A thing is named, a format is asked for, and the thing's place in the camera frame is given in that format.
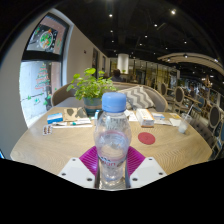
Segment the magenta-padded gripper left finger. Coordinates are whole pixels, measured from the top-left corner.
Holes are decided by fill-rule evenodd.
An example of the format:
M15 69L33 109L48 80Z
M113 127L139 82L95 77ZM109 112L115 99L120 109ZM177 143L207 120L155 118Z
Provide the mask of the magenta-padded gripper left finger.
M58 176L84 188L97 188L100 174L96 147L91 147L79 158L72 157Z

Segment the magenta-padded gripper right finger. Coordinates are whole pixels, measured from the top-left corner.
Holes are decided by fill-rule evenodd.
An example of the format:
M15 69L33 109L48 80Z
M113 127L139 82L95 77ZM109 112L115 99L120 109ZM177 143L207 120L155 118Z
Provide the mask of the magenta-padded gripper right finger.
M125 184L127 188L140 188L166 176L154 157L145 157L130 147L126 158Z

